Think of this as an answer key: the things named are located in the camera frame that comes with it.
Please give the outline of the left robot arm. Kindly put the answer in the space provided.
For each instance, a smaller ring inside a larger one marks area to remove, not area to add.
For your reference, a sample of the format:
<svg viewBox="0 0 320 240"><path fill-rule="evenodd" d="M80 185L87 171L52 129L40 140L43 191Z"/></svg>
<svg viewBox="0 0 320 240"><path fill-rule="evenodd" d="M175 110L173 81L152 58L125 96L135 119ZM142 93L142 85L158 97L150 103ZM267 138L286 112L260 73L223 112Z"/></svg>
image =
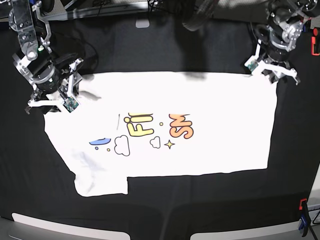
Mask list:
<svg viewBox="0 0 320 240"><path fill-rule="evenodd" d="M289 62L298 38L306 24L320 15L318 0L272 0L267 7L267 24L250 24L257 41L254 55L244 66L251 75L264 75L270 83L291 78L298 85L301 80Z"/></svg>

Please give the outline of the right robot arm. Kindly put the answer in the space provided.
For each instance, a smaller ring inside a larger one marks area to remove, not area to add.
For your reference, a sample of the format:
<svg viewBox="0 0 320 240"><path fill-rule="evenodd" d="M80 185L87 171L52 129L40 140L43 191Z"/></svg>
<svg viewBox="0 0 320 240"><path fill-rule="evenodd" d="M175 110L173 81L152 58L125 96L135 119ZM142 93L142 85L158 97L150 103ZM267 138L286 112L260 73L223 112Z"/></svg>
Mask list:
<svg viewBox="0 0 320 240"><path fill-rule="evenodd" d="M9 0L11 7L8 25L17 33L20 49L13 54L17 71L32 86L30 99L25 107L48 112L73 112L80 102L77 100L78 86L82 76L78 69L83 59L77 53L58 55L51 47L51 26L42 16L42 2L31 4L28 0Z"/></svg>

